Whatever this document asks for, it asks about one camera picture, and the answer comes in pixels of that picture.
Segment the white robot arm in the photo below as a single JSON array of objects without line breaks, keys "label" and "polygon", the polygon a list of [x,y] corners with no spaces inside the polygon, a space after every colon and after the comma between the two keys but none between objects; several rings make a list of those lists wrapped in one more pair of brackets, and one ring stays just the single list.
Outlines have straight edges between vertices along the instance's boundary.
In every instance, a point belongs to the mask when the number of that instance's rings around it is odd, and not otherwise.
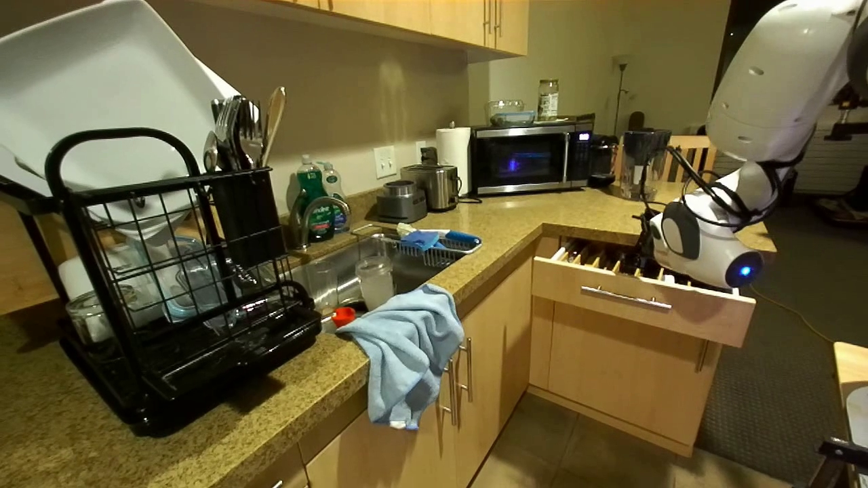
[{"label": "white robot arm", "polygon": [[864,92],[864,0],[780,0],[746,34],[711,99],[711,144],[737,168],[696,169],[650,216],[654,259],[711,286],[758,278],[762,255],[737,230],[764,220],[795,175],[817,119],[851,87]]}]

